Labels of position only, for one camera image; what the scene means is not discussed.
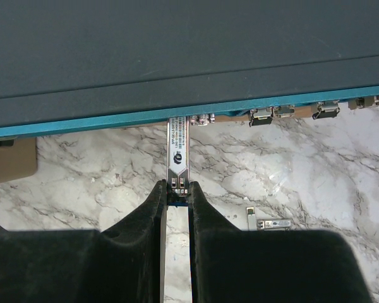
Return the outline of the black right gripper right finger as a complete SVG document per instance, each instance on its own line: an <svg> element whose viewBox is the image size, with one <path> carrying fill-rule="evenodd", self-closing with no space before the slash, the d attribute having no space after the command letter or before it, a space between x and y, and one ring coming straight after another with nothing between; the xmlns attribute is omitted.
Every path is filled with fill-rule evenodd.
<svg viewBox="0 0 379 303"><path fill-rule="evenodd" d="M188 204L194 302L371 302L340 234L241 230L197 182L189 187Z"/></svg>

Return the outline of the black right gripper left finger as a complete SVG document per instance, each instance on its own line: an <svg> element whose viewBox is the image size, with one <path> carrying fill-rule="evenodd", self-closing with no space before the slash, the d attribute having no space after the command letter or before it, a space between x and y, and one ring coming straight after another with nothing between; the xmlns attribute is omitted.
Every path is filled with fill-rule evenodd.
<svg viewBox="0 0 379 303"><path fill-rule="evenodd" d="M0 302L162 302L167 189L105 231L0 226Z"/></svg>

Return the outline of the dark grey network switch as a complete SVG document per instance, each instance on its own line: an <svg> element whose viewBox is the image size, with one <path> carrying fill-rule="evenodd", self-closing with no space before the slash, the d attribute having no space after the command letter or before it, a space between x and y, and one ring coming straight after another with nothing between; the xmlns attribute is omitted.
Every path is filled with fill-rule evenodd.
<svg viewBox="0 0 379 303"><path fill-rule="evenodd" d="M0 138L379 95L379 1L0 1Z"/></svg>

